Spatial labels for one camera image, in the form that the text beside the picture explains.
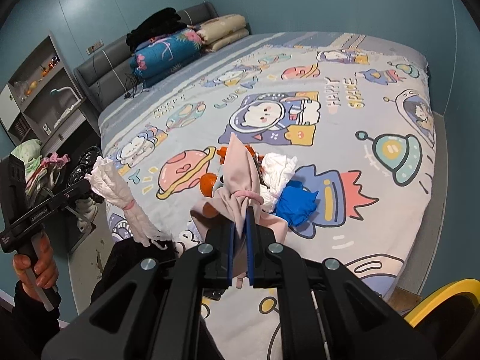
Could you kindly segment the left hand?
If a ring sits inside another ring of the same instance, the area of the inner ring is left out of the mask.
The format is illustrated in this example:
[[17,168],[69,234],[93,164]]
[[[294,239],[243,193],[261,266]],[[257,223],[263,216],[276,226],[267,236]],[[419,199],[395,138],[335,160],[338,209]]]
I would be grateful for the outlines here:
[[20,253],[14,256],[13,267],[26,294],[40,302],[41,298],[37,294],[36,287],[49,289],[56,285],[59,271],[54,260],[54,250],[50,239],[44,232],[41,233],[38,247],[39,257],[34,267],[31,267],[29,257]]

